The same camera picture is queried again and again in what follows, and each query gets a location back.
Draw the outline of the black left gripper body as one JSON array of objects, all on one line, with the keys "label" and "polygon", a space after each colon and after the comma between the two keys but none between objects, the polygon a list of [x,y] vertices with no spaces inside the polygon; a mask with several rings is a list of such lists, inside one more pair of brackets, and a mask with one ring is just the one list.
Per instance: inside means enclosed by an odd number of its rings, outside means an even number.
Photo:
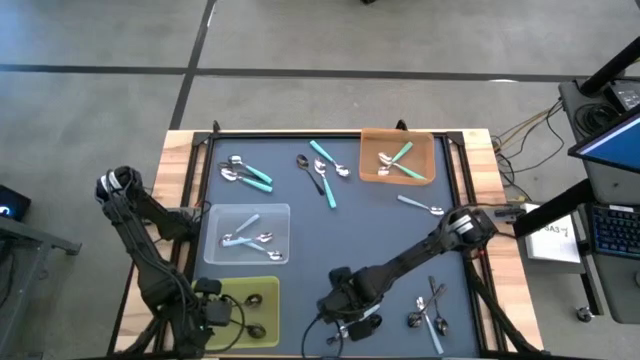
[{"label": "black left gripper body", "polygon": [[184,277],[179,278],[178,318],[172,331],[174,349],[180,356],[199,356],[204,351],[213,335],[212,327],[223,318],[221,288],[216,279],[200,278],[192,286]]}]

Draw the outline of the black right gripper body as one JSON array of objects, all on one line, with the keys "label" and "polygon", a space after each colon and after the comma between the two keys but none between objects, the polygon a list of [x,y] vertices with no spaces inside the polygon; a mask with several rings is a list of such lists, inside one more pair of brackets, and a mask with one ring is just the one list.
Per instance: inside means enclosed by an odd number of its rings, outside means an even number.
[{"label": "black right gripper body", "polygon": [[349,267],[339,267],[332,269],[328,277],[331,291],[316,303],[325,323],[357,320],[380,302],[379,280],[370,267],[356,272]]}]

